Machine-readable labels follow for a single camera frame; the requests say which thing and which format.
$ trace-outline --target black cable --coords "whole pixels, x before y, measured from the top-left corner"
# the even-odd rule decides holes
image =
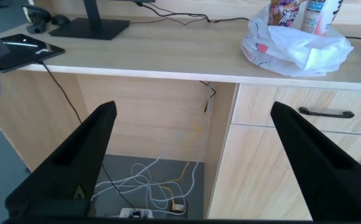
[[[211,22],[211,20],[208,18],[208,16],[207,15],[205,15],[205,14],[195,14],[195,13],[170,13],[170,14],[165,14],[165,15],[163,15],[163,14],[160,14],[160,13],[158,13],[155,9],[153,9],[153,8],[151,8],[151,7],[149,7],[149,6],[145,6],[143,3],[141,3],[141,2],[136,2],[136,4],[138,5],[138,6],[140,6],[140,7],[145,7],[145,8],[147,8],[147,9],[150,9],[150,10],[152,10],[157,16],[159,16],[159,17],[168,17],[168,16],[178,16],[178,15],[185,15],[185,16],[199,16],[199,17],[203,17],[207,22]]]
[[[150,21],[150,22],[130,22],[130,24],[150,24],[150,23],[155,23],[155,22],[162,22],[162,21],[165,21],[165,20],[171,20],[171,21],[174,21],[174,22],[178,22],[180,24],[182,24],[183,26],[187,26],[189,24],[191,24],[192,22],[197,22],[197,21],[202,21],[204,19],[196,19],[196,20],[193,20],[193,21],[190,21],[190,22],[186,22],[186,23],[183,23],[181,21],[177,21],[176,19],[173,19],[173,18],[170,18],[170,17],[167,17],[165,19],[160,19],[160,20],[157,20],[157,21]]]
[[[235,21],[235,20],[246,20],[246,21],[250,21],[247,18],[244,17],[238,17],[238,18],[232,18],[232,19],[219,19],[217,21],[214,21],[213,23],[219,23],[219,22],[225,22],[225,21]]]
[[[357,40],[361,40],[361,37],[346,37],[347,39],[357,39]]]
[[[64,89],[62,88],[62,86],[57,82],[57,80],[55,79],[55,77],[52,75],[52,72],[50,72],[49,68],[46,66],[46,64],[43,61],[38,60],[37,61],[38,64],[43,65],[45,67],[45,69],[48,71],[49,75],[52,77],[52,79],[55,81],[56,85],[61,89],[62,93],[64,94],[64,97],[66,97],[66,100],[68,101],[68,103],[70,104],[70,106],[73,108],[75,114],[77,115],[78,120],[80,121],[80,123],[82,123],[80,115],[78,115],[77,110],[74,108],[73,104],[71,103],[71,101],[69,100],[66,92],[64,91]]]
[[[158,6],[156,6],[155,4],[153,3],[148,3],[150,4],[151,6],[155,7],[156,9],[159,9],[159,10],[162,10],[162,11],[165,11],[165,12],[169,12],[171,14],[168,14],[167,16],[175,16],[175,15],[188,15],[188,16],[191,16],[191,17],[202,17],[204,18],[207,22],[212,22],[209,17],[205,14],[191,14],[191,13],[176,13],[176,12],[173,12],[173,11],[170,11],[168,9],[163,9],[163,8],[160,8]],[[148,6],[145,6],[143,5],[142,3],[139,3],[137,4],[141,7],[146,7],[150,10],[152,10],[154,13],[156,13],[158,16],[161,16],[157,11],[155,11],[154,9],[148,7]],[[249,19],[247,18],[244,18],[244,17],[237,17],[237,18],[231,18],[231,19],[219,19],[217,21],[213,21],[212,23],[219,23],[219,22],[225,22],[225,21],[236,21],[236,20],[246,20],[246,21],[250,21]]]
[[[214,88],[212,88],[209,84],[203,82],[203,81],[199,81],[201,83],[203,83],[204,85],[210,87],[210,89],[213,91],[213,94],[210,96],[210,99],[213,98],[213,96],[215,96],[217,94],[217,92],[215,91]],[[207,112],[207,109],[208,109],[208,102],[207,102],[207,105],[205,105],[205,109],[204,109],[204,113]]]
[[[159,9],[159,10],[162,10],[162,11],[165,11],[165,12],[169,12],[169,13],[174,13],[174,14],[176,14],[176,12],[170,11],[170,10],[168,10],[168,9],[160,8],[160,7],[156,6],[156,5],[153,4],[153,3],[147,3],[147,4],[155,7],[156,9]],[[200,15],[196,15],[196,14],[190,14],[189,16],[191,16],[191,17],[201,17],[201,18],[203,18],[203,19],[208,18],[208,16],[206,16],[206,15],[200,16]]]
[[[128,205],[131,206],[131,208],[135,211],[135,207],[133,206],[133,204],[131,202],[129,202],[129,200],[127,200],[124,195],[120,192],[120,190],[118,190],[118,188],[116,187],[116,185],[113,183],[113,181],[111,180],[110,176],[108,175],[107,171],[106,171],[106,168],[105,168],[105,165],[103,165],[103,163],[101,164],[102,168],[103,168],[103,171],[105,171],[105,174],[107,176],[107,178],[110,180],[110,183],[112,184],[112,186],[117,190],[117,192],[120,194],[120,196],[126,201],[126,203],[128,203]]]
[[[46,66],[46,64],[41,61],[41,60],[38,60],[37,61],[38,64],[44,66],[44,68],[46,69],[46,71],[49,73],[49,75],[52,77],[52,79],[55,81],[56,85],[61,89],[62,93],[64,94],[64,97],[66,97],[66,100],[68,101],[69,105],[73,108],[75,114],[77,115],[77,118],[78,120],[80,121],[80,123],[82,123],[81,119],[80,119],[80,116],[78,115],[78,112],[77,110],[74,108],[73,104],[71,103],[70,99],[68,98],[66,92],[64,91],[64,89],[62,88],[62,86],[58,83],[58,81],[55,79],[55,77],[52,75],[52,72],[50,72],[49,68]],[[129,202],[125,197],[124,195],[120,192],[120,190],[118,190],[118,188],[116,187],[116,185],[114,185],[113,181],[111,180],[110,176],[108,175],[107,171],[106,171],[106,168],[105,166],[103,165],[103,163],[101,164],[102,168],[103,168],[103,171],[105,171],[105,174],[107,176],[107,178],[110,180],[111,184],[113,185],[113,187],[117,190],[117,192],[119,193],[119,195],[132,207],[132,209],[136,211],[135,207],[133,206],[133,204],[131,202]]]

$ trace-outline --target snack package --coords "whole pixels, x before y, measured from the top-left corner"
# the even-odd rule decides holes
[[[305,9],[301,30],[324,35],[337,16],[343,1],[309,0]]]
[[[299,11],[299,5],[306,0],[272,0],[269,11],[269,26],[291,27]]]

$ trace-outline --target black drawer handle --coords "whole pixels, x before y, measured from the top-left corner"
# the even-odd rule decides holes
[[[355,116],[355,114],[352,111],[344,111],[344,112],[342,112],[342,114],[326,114],[326,113],[312,112],[305,107],[300,107],[298,110],[301,114],[311,115],[311,116],[325,116],[325,117],[329,117],[329,118],[350,119]]]

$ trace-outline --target white cable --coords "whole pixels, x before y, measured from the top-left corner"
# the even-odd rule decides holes
[[[195,112],[191,118],[188,119],[188,121],[186,122],[186,125],[182,128],[182,132],[180,132],[174,139],[174,141],[172,142],[172,144],[170,144],[169,146],[173,145],[175,142],[178,141],[178,139],[185,133],[185,130],[186,128],[189,126],[189,124],[192,122],[194,116],[199,113],[200,111],[200,108],[202,108],[205,104],[205,100],[204,100],[204,103],[202,103],[201,107],[199,107],[199,110],[197,112]],[[149,167],[153,166],[154,164],[156,164],[158,162],[158,160],[161,159],[161,157],[169,150],[169,147],[166,148],[164,150],[164,152],[154,161],[152,162],[150,165],[148,165],[146,168],[144,168],[141,172],[137,173],[136,175],[139,175],[141,173],[143,173],[146,169],[148,169]],[[126,180],[130,180],[130,179],[133,179],[135,176],[132,176],[132,177],[127,177],[125,179],[122,179],[122,180],[114,180],[113,183],[118,183],[118,182],[122,182],[122,181],[126,181]],[[110,181],[104,181],[104,182],[101,182],[99,184],[96,184],[95,187],[99,187],[101,184],[105,184],[105,183],[111,183]]]
[[[210,83],[209,83],[208,88],[209,88],[209,91],[208,91],[208,94],[209,94],[209,95],[208,95],[208,99],[209,99],[209,100],[208,100],[208,105],[209,105],[209,108],[210,108],[210,106],[211,106],[211,104],[210,104],[210,92],[211,92],[211,85],[210,85]],[[189,123],[193,120],[194,116],[195,116],[198,112],[194,113],[194,114],[193,114],[193,117],[191,117],[191,119],[189,119],[188,122],[186,122],[186,125],[185,125],[185,127],[183,128],[183,132],[179,133],[179,134],[176,136],[174,142],[176,142],[176,141],[183,135],[183,133],[185,132],[184,130],[186,129],[186,127],[188,127]],[[208,125],[208,122],[205,122],[204,130],[207,129],[207,125]],[[203,144],[206,144],[206,138],[207,138],[207,136],[208,136],[208,134],[206,133],[206,134],[205,134],[205,138],[203,138],[203,139],[204,139]],[[122,194],[134,192],[135,190],[138,190],[138,189],[141,189],[141,188],[145,187],[145,188],[146,188],[146,207],[148,207],[148,196],[149,196],[149,195],[150,195],[150,200],[151,200],[151,202],[152,202],[153,205],[154,205],[155,207],[157,207],[158,209],[166,209],[166,208],[168,207],[168,201],[170,201],[170,200],[173,200],[173,199],[175,199],[175,198],[183,198],[184,208],[185,208],[185,209],[184,209],[184,211],[183,211],[182,213],[167,212],[167,211],[162,211],[162,210],[152,210],[153,212],[168,213],[168,214],[171,214],[171,215],[183,215],[183,214],[186,212],[185,197],[188,196],[188,195],[191,193],[192,189],[194,188],[194,184],[195,184],[194,174],[195,174],[195,171],[196,171],[196,169],[197,169],[197,166],[198,166],[198,164],[200,163],[201,158],[202,158],[202,156],[203,156],[203,154],[204,154],[204,149],[205,149],[205,147],[202,146],[202,150],[201,150],[201,153],[200,153],[200,156],[199,156],[199,160],[197,161],[197,163],[196,163],[196,165],[195,165],[195,167],[194,167],[194,169],[193,169],[193,171],[192,171],[192,185],[190,186],[189,191],[188,191],[185,195],[183,194],[182,189],[181,189],[180,185],[179,185],[177,182],[162,182],[162,183],[154,183],[154,182],[151,182],[152,176],[151,176],[151,173],[150,173],[150,171],[149,171],[149,167],[151,167],[151,166],[153,166],[155,163],[157,163],[158,160],[168,151],[168,149],[169,149],[169,148],[167,148],[153,163],[151,163],[151,164],[148,165],[147,167],[146,167],[145,165],[143,165],[143,164],[140,164],[140,163],[135,163],[135,164],[133,164],[133,166],[132,166],[132,168],[131,168],[131,177],[127,177],[127,178],[125,178],[125,179],[123,179],[123,180],[116,180],[116,181],[113,181],[113,183],[114,183],[114,182],[123,182],[123,183],[121,183],[121,184],[118,186],[118,188],[120,188],[120,187],[135,187],[134,189],[131,189],[131,190],[129,190],[129,191],[121,192]],[[140,171],[140,172],[137,173],[136,175],[133,175],[133,169],[134,169],[134,167],[135,167],[136,165],[140,165],[140,166],[144,167],[144,169],[142,169],[142,171]],[[150,179],[150,180],[149,180],[147,177],[141,175],[144,171],[147,171],[147,172],[148,172],[148,174],[149,174],[149,179]],[[138,181],[138,180],[136,179],[137,177],[143,177],[143,178],[145,178],[146,181],[147,181],[147,183],[142,183],[142,182]],[[131,180],[131,179],[134,179],[137,183],[139,183],[139,184],[141,184],[141,185],[123,185],[123,184],[125,184],[125,182],[127,182],[127,181],[129,181],[129,180]],[[100,186],[101,184],[106,184],[106,183],[107,183],[107,184],[110,184],[111,182],[110,182],[110,181],[101,182],[101,183],[97,184],[96,187]],[[163,189],[159,186],[159,185],[161,185],[161,184],[176,184],[176,185],[178,186],[179,190],[180,190],[181,195],[174,196],[174,197],[171,197],[171,198],[167,198],[165,192],[164,192]],[[158,185],[158,186],[159,186],[161,192],[163,193],[163,195],[164,195],[164,197],[165,197],[166,199],[160,200],[160,199],[155,199],[155,198],[152,197],[152,186],[153,186],[153,185]],[[106,188],[106,189],[104,189],[104,190],[96,193],[92,198],[94,198],[94,197],[96,197],[97,195],[102,194],[103,192],[106,192],[107,190],[112,189],[112,188],[113,188],[113,186],[108,187],[108,188]],[[156,201],[156,202],[166,202],[166,207],[165,207],[165,208],[159,207],[159,206],[157,206],[157,205],[154,203],[154,201]]]

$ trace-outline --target yellow cable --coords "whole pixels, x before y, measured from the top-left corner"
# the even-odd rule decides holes
[[[199,112],[197,112],[197,113],[193,116],[193,118],[196,117],[201,111],[203,111],[204,108],[205,108],[205,107],[202,106],[201,109],[199,110]],[[203,131],[202,128],[199,128],[199,129],[196,128],[196,130],[193,132],[192,140],[195,139],[195,138],[197,137],[197,135],[200,134],[202,131]],[[183,168],[182,174],[180,175],[179,178],[176,178],[176,179],[174,179],[174,180],[169,180],[169,181],[167,181],[167,182],[165,182],[165,183],[168,183],[168,182],[176,182],[176,181],[178,181],[178,180],[181,180],[181,179],[183,178],[183,176],[185,175],[186,168],[187,168],[187,166],[189,166],[189,164],[190,164],[190,161],[187,162],[187,164],[186,164],[185,167]],[[168,190],[168,191],[171,193],[172,206],[174,206],[174,205],[175,205],[175,200],[173,199],[174,193],[172,192],[172,190],[171,190],[169,187],[165,187],[165,186],[161,186],[161,185],[159,185],[159,187],[160,187],[161,189],[166,189],[166,190]]]

